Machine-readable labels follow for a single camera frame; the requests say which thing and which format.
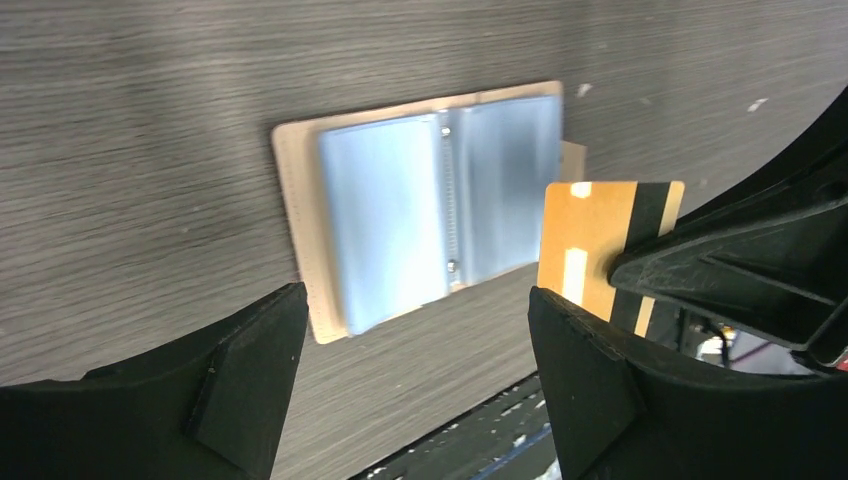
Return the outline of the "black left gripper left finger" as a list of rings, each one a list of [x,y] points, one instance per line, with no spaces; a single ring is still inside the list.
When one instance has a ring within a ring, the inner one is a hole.
[[[267,479],[308,323],[306,288],[74,381],[1,390],[5,479]]]

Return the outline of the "beige leather card holder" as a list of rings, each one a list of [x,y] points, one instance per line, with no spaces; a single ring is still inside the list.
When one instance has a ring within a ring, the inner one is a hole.
[[[583,176],[563,127],[556,80],[275,126],[315,340],[535,263],[547,187]]]

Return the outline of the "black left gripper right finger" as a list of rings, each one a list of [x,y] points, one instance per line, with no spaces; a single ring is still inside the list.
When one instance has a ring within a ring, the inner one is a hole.
[[[528,323],[567,479],[843,479],[847,378],[685,356],[533,288]]]

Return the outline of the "gold card black stripe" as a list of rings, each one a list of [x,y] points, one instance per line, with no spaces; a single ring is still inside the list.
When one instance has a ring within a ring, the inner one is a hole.
[[[684,191],[682,181],[549,185],[536,285],[644,337],[655,300],[612,286],[608,276],[626,248],[674,228]]]

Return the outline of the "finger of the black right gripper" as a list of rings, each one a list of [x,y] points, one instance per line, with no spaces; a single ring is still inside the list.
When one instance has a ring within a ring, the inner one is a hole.
[[[846,95],[671,232],[625,249],[608,278],[788,348],[811,369],[845,369]]]

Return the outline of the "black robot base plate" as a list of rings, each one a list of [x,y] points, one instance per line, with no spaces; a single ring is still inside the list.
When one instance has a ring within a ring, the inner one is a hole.
[[[533,373],[353,476],[355,479],[558,479]]]

